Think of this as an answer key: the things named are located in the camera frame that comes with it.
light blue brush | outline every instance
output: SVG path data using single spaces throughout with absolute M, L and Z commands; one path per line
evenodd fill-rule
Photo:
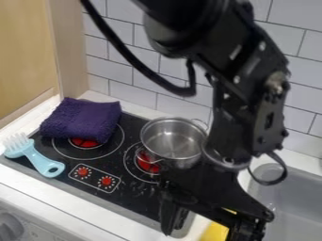
M 18 158 L 25 155 L 35 169 L 47 178 L 54 178 L 65 169 L 65 164 L 51 160 L 40 154 L 34 147 L 35 141 L 25 134 L 15 134 L 4 141 L 5 157 Z

white tile wall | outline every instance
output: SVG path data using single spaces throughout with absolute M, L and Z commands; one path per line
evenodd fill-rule
M 284 116 L 286 128 L 308 133 L 315 113 L 286 106 L 284 108 Z
M 155 109 L 156 93 L 116 81 L 110 81 L 109 86 L 111 96 Z
M 210 115 L 210 108 L 161 94 L 158 95 L 156 109 L 175 116 L 200 119 L 205 122 L 208 122 Z
M 168 81 L 170 81 L 172 84 L 174 84 L 176 86 L 185 87 L 185 81 L 182 79 L 176 79 L 176 78 L 168 77 L 165 75 L 162 75 L 162 77 L 164 77 L 165 79 L 167 79 Z M 178 96 L 176 96 L 176 95 L 172 94 L 171 92 L 167 91 L 166 89 L 161 88 L 158 85 L 156 85 L 154 82 L 152 82 L 150 79 L 145 77 L 143 74 L 141 74 L 137 70 L 134 70 L 134 85 L 136 87 L 145 88 L 145 89 L 151 90 L 153 92 L 166 94 L 166 95 L 178 98 Z
M 322 33 L 307 31 L 299 55 L 322 61 Z
M 88 75 L 89 79 L 89 88 L 93 91 L 103 93 L 103 94 L 108 94 L 108 79 L 95 76 L 92 74 Z
M 148 41 L 147 34 L 145 33 L 144 27 L 142 25 L 135 25 L 135 46 L 153 49 Z
M 271 35 L 290 60 L 292 90 L 284 115 L 291 136 L 284 145 L 322 157 L 322 0 L 250 1 L 257 24 Z M 141 25 L 142 11 L 131 1 L 93 0 L 93 3 L 142 62 L 171 83 L 187 85 L 185 59 L 160 57 L 153 50 Z M 195 67 L 197 96 L 175 96 L 134 71 L 110 44 L 106 47 L 106 41 L 87 13 L 84 13 L 84 28 L 90 55 L 88 69 L 94 74 L 89 76 L 91 89 L 176 116 L 206 122 L 212 119 L 212 88 L 200 67 Z
M 310 134 L 322 137 L 322 116 L 316 115 L 314 119 L 314 124 L 310 130 Z
M 295 56 L 298 53 L 304 35 L 303 29 L 261 22 L 257 24 L 266 30 L 285 54 Z
M 269 21 L 322 31 L 321 0 L 274 0 Z
M 106 0 L 90 0 L 90 2 L 102 16 L 106 17 Z
M 250 0 L 254 6 L 255 19 L 266 21 L 272 0 Z
M 129 0 L 107 0 L 107 16 L 131 23 L 142 24 L 143 11 Z
M 123 42 L 127 44 L 133 43 L 133 24 L 113 19 L 105 20 L 113 28 L 115 33 L 121 38 Z M 99 37 L 102 39 L 105 38 L 103 34 L 100 32 L 100 30 L 96 27 L 94 22 L 90 19 L 87 13 L 83 13 L 83 23 L 85 34 L 91 35 L 93 37 Z
M 322 156 L 322 138 L 305 135 L 292 130 L 289 130 L 289 133 L 290 137 L 283 142 L 285 148 L 315 157 Z
M 322 88 L 322 62 L 289 56 L 290 81 L 314 88 Z
M 292 90 L 287 96 L 286 104 L 315 113 L 322 113 L 321 90 L 293 84 Z
M 122 64 L 88 56 L 89 73 L 123 83 L 132 84 L 132 68 Z
M 91 56 L 107 58 L 107 41 L 85 36 L 86 53 Z
M 197 95 L 194 97 L 186 97 L 185 100 L 196 104 L 202 104 L 211 107 L 213 104 L 213 88 L 197 85 Z
M 160 56 L 158 53 L 156 53 L 155 51 L 137 48 L 134 46 L 127 46 L 127 47 L 145 65 L 147 65 L 153 71 L 158 72 L 159 56 Z M 110 56 L 109 56 L 110 60 L 113 60 L 122 64 L 130 65 L 129 62 L 125 60 L 125 58 L 114 48 L 114 46 L 110 42 L 108 43 L 108 50 L 110 53 Z

pot rim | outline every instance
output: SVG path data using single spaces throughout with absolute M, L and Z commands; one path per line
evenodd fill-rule
M 151 150 L 145 143 L 143 136 L 144 136 L 144 132 L 151 126 L 153 126 L 154 124 L 156 124 L 157 122 L 160 121 L 181 121 L 181 122 L 185 122 L 187 124 L 192 125 L 194 128 L 196 128 L 199 132 L 201 132 L 201 134 L 204 136 L 204 140 L 207 138 L 207 133 L 205 132 L 205 130 L 200 127 L 198 124 L 196 124 L 195 122 L 193 122 L 192 120 L 189 119 L 185 119 L 185 118 L 181 118 L 181 117 L 161 117 L 161 118 L 156 118 L 153 120 L 150 120 L 149 122 L 147 122 L 141 129 L 140 131 L 140 140 L 143 144 L 143 146 L 152 154 L 159 156 L 160 158 L 163 158 L 165 160 L 170 160 L 170 161 L 180 161 L 180 160 L 189 160 L 189 159 L 194 159 L 196 157 L 201 156 L 202 151 L 200 151 L 200 153 L 197 153 L 195 155 L 191 155 L 191 156 L 187 156 L 187 157 L 178 157 L 178 158 L 171 158 L 171 157 L 166 157 L 163 156 L 162 154 L 156 153 L 155 151 Z

brush bristles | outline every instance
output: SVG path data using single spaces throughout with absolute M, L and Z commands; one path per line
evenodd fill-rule
M 17 133 L 4 140 L 4 146 L 8 152 L 15 152 L 23 148 L 28 143 L 28 137 L 25 133 Z

sink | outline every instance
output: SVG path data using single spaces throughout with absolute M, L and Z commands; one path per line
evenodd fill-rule
M 273 186 L 250 182 L 249 193 L 275 214 L 266 226 L 264 241 L 322 240 L 322 177 L 288 168 L 287 179 Z M 281 175 L 275 164 L 257 168 L 254 174 L 264 180 Z

